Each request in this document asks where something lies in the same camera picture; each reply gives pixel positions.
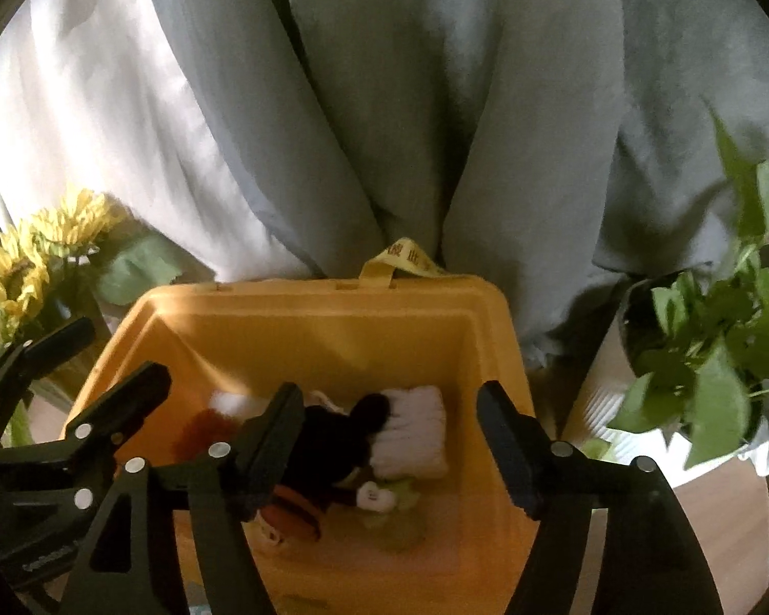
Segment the white flower pot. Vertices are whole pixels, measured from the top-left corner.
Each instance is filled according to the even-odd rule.
[[[691,443],[679,433],[675,433],[669,447],[660,429],[632,435],[607,428],[618,408],[621,406],[625,391],[636,380],[628,356],[624,351],[621,336],[621,316],[618,312],[610,325],[591,366],[578,399],[573,406],[562,439],[581,447],[588,439],[600,438],[611,443],[605,460],[619,464],[629,464],[640,455],[646,455],[658,462],[670,486],[676,488],[693,479],[711,472],[730,458],[737,455],[741,459],[751,459],[760,476],[769,474],[769,400],[764,406],[764,418],[761,421],[755,440],[734,454],[722,456],[709,462],[684,469],[689,456]]]

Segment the green plush toy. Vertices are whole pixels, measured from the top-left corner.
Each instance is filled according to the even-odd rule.
[[[386,552],[407,552],[415,548],[427,534],[427,523],[416,509],[421,495],[413,489],[413,480],[376,484],[396,493],[398,504],[390,513],[361,513],[361,523],[372,533],[376,545]]]

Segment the gray fabric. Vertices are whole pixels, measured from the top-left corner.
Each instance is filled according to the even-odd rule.
[[[153,0],[248,204],[326,275],[357,275],[383,238],[271,0]]]
[[[621,122],[620,0],[501,0],[490,95],[444,224],[453,271],[496,283],[525,344],[592,272]]]
[[[663,275],[720,260],[734,197],[707,105],[769,158],[769,20],[755,0],[623,0],[628,112],[595,261]]]
[[[313,84],[390,242],[439,247],[484,106],[496,0],[291,0]]]
[[[341,267],[378,236],[361,186],[387,240],[440,243],[450,270],[501,287],[527,354],[592,342],[588,318],[626,273],[726,248],[734,200],[707,102],[769,156],[769,21],[753,0],[290,3],[321,110],[270,1],[155,0],[254,210]],[[307,159],[330,176],[319,192],[291,172]],[[345,182],[355,216],[326,228]],[[352,222],[365,245],[347,256]]]

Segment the white plush pillow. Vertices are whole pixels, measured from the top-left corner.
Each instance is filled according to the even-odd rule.
[[[447,414],[435,386],[382,391],[390,400],[390,418],[375,435],[371,466],[377,479],[440,479],[449,470],[444,455]]]
[[[27,0],[0,38],[0,226],[109,192],[221,281],[307,277],[256,218],[151,0]]]

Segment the white glove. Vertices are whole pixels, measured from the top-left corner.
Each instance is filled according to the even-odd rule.
[[[379,488],[371,480],[356,491],[356,505],[365,511],[390,513],[395,509],[397,503],[398,497],[394,491]]]

